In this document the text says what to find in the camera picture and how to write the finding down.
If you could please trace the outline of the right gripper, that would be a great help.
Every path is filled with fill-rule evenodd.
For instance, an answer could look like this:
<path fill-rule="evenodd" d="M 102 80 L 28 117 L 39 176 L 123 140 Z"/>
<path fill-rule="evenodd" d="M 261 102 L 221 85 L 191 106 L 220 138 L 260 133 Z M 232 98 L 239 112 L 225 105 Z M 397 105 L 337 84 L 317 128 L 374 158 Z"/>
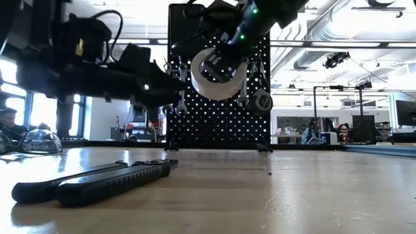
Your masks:
<path fill-rule="evenodd" d="M 243 63 L 247 49 L 239 44 L 223 44 L 204 49 L 198 63 L 199 73 L 206 79 L 226 83 L 233 79 Z"/>

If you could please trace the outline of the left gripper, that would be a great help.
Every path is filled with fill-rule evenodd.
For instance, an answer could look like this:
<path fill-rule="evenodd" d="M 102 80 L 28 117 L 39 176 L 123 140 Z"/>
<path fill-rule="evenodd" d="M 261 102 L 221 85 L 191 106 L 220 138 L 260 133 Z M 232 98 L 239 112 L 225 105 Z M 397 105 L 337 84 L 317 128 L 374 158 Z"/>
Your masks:
<path fill-rule="evenodd" d="M 147 109 L 174 104 L 179 101 L 178 93 L 187 84 L 152 65 L 152 91 L 145 89 L 150 82 L 131 71 L 103 68 L 96 65 L 67 65 L 60 74 L 60 94 L 80 94 L 90 97 L 129 100 L 136 106 Z"/>

